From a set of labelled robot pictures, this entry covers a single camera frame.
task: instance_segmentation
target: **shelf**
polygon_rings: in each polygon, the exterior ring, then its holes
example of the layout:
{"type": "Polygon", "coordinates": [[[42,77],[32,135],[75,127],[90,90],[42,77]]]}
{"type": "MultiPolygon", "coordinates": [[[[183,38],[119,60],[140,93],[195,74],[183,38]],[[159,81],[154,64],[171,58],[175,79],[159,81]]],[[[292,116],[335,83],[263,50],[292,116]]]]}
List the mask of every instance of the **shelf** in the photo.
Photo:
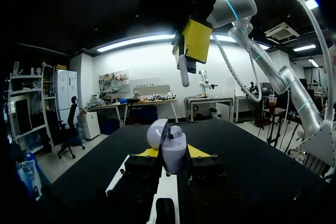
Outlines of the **shelf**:
{"type": "Polygon", "coordinates": [[[41,125],[41,126],[39,126],[39,127],[33,128],[32,130],[23,133],[23,134],[21,134],[21,135],[17,135],[17,136],[16,136],[16,139],[19,139],[20,137],[23,137],[23,136],[25,136],[25,135],[28,135],[28,134],[30,134],[30,133],[32,133],[32,132],[34,132],[34,131],[38,131],[38,130],[40,130],[40,129],[43,129],[45,126],[46,126],[46,125],[43,124],[43,125],[41,125]]]}
{"type": "Polygon", "coordinates": [[[41,145],[41,146],[39,146],[39,147],[36,147],[35,149],[33,149],[33,150],[31,150],[31,151],[29,151],[29,152],[31,152],[31,153],[36,153],[36,152],[38,152],[40,149],[42,149],[43,148],[43,145],[41,145]]]}
{"type": "Polygon", "coordinates": [[[42,89],[25,89],[25,90],[10,91],[9,95],[10,96],[20,95],[23,93],[30,93],[30,92],[36,92],[36,91],[42,91],[42,89]]]}
{"type": "Polygon", "coordinates": [[[42,78],[42,76],[11,76],[11,79],[24,79],[24,78],[42,78]]]}

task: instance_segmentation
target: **white cabinet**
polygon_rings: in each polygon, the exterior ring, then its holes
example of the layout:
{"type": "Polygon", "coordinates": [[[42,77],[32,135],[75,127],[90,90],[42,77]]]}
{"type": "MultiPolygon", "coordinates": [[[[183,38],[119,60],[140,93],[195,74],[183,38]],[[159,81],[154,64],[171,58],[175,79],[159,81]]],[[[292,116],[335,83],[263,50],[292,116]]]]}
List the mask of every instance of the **white cabinet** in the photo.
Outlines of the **white cabinet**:
{"type": "Polygon", "coordinates": [[[93,139],[100,134],[96,112],[88,112],[86,115],[78,115],[77,120],[79,126],[83,128],[87,139],[93,139]]]}

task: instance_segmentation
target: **ceiling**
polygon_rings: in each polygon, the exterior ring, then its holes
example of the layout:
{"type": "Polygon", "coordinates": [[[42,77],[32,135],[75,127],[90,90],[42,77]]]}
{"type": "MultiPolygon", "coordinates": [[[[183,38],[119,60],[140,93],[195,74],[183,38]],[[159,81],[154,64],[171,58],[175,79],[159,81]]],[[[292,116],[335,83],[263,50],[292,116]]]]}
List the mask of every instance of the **ceiling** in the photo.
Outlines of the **ceiling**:
{"type": "MultiPolygon", "coordinates": [[[[251,37],[276,46],[292,59],[321,54],[313,28],[303,9],[295,0],[255,0],[258,13],[251,22],[251,37]],[[300,37],[285,44],[275,44],[264,32],[286,22],[300,37]],[[316,49],[294,52],[292,49],[315,44],[316,49]]],[[[328,26],[322,20],[320,7],[313,10],[331,44],[328,26]]],[[[93,48],[120,38],[144,33],[170,31],[171,24],[145,22],[139,0],[12,0],[12,33],[19,43],[44,47],[74,55],[81,48],[93,48]]],[[[216,29],[225,34],[230,25],[216,29]]]]}
{"type": "MultiPolygon", "coordinates": [[[[311,57],[311,59],[313,59],[320,67],[323,67],[324,65],[323,55],[317,55],[317,56],[311,57]]],[[[308,59],[295,60],[294,63],[304,68],[312,67],[311,62],[308,59]]]]}

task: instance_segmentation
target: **office chair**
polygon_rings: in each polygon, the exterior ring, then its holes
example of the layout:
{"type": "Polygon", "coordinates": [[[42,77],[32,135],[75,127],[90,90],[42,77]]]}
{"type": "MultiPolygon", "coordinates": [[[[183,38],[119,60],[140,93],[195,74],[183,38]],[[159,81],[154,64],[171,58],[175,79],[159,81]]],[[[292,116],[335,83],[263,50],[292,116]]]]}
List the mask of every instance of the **office chair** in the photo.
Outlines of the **office chair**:
{"type": "Polygon", "coordinates": [[[76,97],[71,98],[71,108],[68,116],[68,126],[70,127],[69,129],[65,128],[65,123],[62,123],[63,121],[59,121],[59,126],[60,126],[60,139],[65,140],[64,144],[61,145],[61,150],[58,152],[58,157],[61,159],[61,153],[66,149],[69,148],[70,153],[72,154],[72,158],[76,158],[76,156],[72,153],[71,146],[82,146],[83,150],[85,150],[85,146],[83,146],[80,143],[72,142],[71,139],[77,136],[77,131],[74,126],[74,117],[75,117],[75,111],[78,103],[78,99],[76,97]]]}

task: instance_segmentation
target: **black table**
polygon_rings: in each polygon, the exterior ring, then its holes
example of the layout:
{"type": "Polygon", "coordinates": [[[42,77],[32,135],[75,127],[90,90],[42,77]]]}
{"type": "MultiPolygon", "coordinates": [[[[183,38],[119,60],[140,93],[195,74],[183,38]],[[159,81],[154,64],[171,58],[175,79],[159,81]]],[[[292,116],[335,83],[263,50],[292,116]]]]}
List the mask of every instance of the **black table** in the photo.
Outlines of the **black table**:
{"type": "MultiPolygon", "coordinates": [[[[189,144],[218,155],[228,182],[241,191],[246,204],[293,198],[304,186],[320,181],[298,162],[227,121],[212,119],[179,126],[189,144]]],[[[96,189],[107,188],[128,154],[149,148],[148,127],[132,125],[118,129],[63,173],[52,184],[52,191],[69,208],[80,209],[86,220],[94,221],[106,211],[110,213],[111,209],[97,203],[96,189]]],[[[39,203],[46,207],[47,201],[42,197],[39,203]]]]}

